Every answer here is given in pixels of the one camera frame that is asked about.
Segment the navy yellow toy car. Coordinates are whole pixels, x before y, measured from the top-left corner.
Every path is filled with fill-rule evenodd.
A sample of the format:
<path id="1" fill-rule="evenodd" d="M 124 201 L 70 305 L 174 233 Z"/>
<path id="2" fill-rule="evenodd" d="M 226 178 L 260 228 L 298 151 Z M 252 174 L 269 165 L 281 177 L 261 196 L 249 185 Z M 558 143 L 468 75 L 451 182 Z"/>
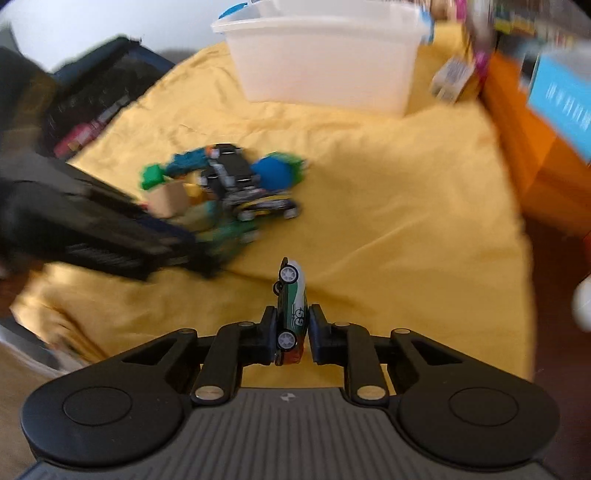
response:
<path id="1" fill-rule="evenodd" d="M 256 220 L 264 216 L 283 216 L 293 219 L 300 215 L 297 201 L 285 190 L 267 191 L 262 188 L 242 190 L 228 194 L 222 206 L 233 217 L 242 222 Z"/>

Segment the green square brick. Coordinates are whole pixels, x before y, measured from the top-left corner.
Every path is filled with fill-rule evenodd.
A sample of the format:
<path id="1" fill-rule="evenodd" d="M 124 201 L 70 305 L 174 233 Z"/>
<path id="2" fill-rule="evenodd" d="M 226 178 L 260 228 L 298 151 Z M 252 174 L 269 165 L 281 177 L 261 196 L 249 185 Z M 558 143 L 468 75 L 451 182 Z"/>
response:
<path id="1" fill-rule="evenodd" d="M 147 165 L 141 174 L 140 188 L 148 191 L 166 182 L 163 168 L 159 164 Z"/>

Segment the white green race car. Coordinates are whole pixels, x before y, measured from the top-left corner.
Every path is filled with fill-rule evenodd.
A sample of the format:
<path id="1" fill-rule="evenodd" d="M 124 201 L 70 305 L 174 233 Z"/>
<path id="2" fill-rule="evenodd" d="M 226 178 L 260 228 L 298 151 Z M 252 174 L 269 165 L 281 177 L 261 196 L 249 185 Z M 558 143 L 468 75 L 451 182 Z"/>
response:
<path id="1" fill-rule="evenodd" d="M 308 331 L 308 302 L 301 266 L 287 257 L 280 263 L 273 284 L 276 305 L 276 366 L 297 364 L 304 354 Z"/>

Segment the black silver toy car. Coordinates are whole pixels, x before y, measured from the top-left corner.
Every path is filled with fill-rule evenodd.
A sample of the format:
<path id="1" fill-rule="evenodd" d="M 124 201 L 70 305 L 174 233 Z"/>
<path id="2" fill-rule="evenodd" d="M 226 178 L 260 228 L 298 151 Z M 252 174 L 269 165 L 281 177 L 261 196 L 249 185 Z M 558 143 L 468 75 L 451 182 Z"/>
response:
<path id="1" fill-rule="evenodd" d="M 242 154 L 242 148 L 229 143 L 209 145 L 205 147 L 205 159 L 199 183 L 217 198 L 259 186 L 259 177 Z"/>

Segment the blue round disc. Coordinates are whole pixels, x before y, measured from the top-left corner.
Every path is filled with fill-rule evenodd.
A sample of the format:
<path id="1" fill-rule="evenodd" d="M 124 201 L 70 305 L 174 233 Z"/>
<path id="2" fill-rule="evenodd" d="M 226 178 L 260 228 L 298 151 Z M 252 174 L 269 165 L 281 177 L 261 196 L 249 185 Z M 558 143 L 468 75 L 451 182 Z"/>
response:
<path id="1" fill-rule="evenodd" d="M 287 190 L 296 183 L 290 165 L 276 156 L 266 156 L 250 165 L 259 178 L 259 186 L 267 191 Z"/>

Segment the green toy base plate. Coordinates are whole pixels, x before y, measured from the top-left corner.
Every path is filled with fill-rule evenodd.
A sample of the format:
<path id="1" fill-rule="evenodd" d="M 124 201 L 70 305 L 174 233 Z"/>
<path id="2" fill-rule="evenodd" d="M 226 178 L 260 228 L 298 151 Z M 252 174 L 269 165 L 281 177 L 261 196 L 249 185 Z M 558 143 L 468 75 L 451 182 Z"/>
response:
<path id="1" fill-rule="evenodd" d="M 301 181 L 304 180 L 304 172 L 308 168 L 307 161 L 305 161 L 304 158 L 287 152 L 273 152 L 271 155 L 273 158 L 280 160 L 290 167 L 290 173 L 293 177 L 294 184 L 301 183 Z"/>

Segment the dark green toy car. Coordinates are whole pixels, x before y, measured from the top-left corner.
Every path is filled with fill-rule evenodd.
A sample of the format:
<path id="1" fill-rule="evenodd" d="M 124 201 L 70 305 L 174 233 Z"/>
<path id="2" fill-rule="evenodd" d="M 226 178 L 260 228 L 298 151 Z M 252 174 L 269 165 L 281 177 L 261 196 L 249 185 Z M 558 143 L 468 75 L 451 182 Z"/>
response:
<path id="1" fill-rule="evenodd" d="M 195 234 L 206 251 L 222 263 L 230 261 L 259 236 L 256 222 L 222 218 L 211 229 Z"/>

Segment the tan wooden block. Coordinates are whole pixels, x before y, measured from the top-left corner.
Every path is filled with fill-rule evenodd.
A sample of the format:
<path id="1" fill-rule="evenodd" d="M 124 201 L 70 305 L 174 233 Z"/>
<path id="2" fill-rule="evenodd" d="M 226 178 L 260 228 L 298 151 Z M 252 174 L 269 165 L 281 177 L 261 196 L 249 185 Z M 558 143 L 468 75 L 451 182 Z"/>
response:
<path id="1" fill-rule="evenodd" d="M 164 219 L 183 215 L 190 207 L 181 181 L 169 181 L 145 191 L 145 201 L 153 216 Z"/>

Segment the teal toy train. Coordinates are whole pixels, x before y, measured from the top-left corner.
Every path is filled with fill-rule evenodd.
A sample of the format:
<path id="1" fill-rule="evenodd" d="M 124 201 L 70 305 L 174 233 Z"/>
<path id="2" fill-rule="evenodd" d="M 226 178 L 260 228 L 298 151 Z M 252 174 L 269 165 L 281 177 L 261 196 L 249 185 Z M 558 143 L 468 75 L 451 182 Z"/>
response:
<path id="1" fill-rule="evenodd" d="M 170 178 L 180 178 L 191 172 L 202 171 L 209 167 L 212 149 L 209 145 L 174 154 L 172 160 L 163 167 L 163 173 Z"/>

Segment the yellow cloth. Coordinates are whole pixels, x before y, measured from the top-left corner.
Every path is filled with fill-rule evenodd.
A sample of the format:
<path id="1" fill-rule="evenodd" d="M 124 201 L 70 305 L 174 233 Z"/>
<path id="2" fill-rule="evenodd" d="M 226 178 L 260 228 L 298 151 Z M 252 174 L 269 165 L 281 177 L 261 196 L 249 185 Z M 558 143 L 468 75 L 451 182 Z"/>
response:
<path id="1" fill-rule="evenodd" d="M 142 169 L 207 144 L 307 160 L 301 213 L 270 219 L 221 274 L 182 269 L 133 282 L 64 264 L 32 276 L 17 320 L 50 345 L 96 362 L 180 328 L 214 334 L 259 320 L 280 261 L 304 270 L 308 301 L 332 322 L 377 335 L 406 327 L 531 378 L 535 313 L 530 246 L 498 135 L 476 100 L 429 91 L 464 51 L 441 25 L 421 48 L 403 118 L 245 99 L 228 47 L 177 65 L 123 110 L 75 165 L 129 194 Z"/>

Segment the white egg shaped object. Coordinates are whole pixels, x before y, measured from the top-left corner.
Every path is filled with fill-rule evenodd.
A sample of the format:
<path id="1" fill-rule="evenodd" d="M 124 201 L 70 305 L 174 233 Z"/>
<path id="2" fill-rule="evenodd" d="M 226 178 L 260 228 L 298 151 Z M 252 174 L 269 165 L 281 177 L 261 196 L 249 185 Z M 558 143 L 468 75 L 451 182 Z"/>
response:
<path id="1" fill-rule="evenodd" d="M 591 276 L 585 278 L 574 290 L 572 298 L 573 318 L 581 331 L 591 332 Z"/>

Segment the white plastic bin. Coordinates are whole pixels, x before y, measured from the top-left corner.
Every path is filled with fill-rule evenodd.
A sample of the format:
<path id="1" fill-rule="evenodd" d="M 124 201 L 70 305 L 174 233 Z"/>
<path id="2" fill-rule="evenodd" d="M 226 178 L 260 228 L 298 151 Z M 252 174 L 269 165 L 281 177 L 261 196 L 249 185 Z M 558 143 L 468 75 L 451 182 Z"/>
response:
<path id="1" fill-rule="evenodd" d="M 211 25 L 250 101 L 401 115 L 434 22 L 404 1 L 249 1 Z"/>

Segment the orange box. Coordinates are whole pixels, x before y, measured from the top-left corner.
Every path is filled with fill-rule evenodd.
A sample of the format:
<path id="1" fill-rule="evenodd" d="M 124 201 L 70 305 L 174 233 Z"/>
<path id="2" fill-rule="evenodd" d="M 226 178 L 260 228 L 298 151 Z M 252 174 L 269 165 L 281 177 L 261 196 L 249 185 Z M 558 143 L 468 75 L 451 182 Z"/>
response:
<path id="1" fill-rule="evenodd" d="M 518 203 L 524 214 L 585 237 L 590 234 L 590 168 L 527 107 L 519 73 L 517 63 L 495 53 L 481 91 Z"/>

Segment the small milk carton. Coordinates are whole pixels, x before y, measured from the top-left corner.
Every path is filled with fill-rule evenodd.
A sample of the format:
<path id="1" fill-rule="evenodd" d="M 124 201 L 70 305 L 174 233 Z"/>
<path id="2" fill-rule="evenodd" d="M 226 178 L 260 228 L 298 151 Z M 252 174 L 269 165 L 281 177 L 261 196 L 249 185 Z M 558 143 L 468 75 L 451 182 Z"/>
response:
<path id="1" fill-rule="evenodd" d="M 431 94 L 440 101 L 456 103 L 474 72 L 472 62 L 459 57 L 450 58 L 433 77 Z"/>

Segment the blue card box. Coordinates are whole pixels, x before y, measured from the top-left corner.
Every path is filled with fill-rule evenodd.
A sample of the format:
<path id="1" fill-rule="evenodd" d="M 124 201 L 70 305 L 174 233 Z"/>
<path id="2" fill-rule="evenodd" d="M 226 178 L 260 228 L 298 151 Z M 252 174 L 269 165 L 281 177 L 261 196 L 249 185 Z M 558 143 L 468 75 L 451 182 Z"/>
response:
<path id="1" fill-rule="evenodd" d="M 542 53 L 528 106 L 590 164 L 590 42 Z"/>

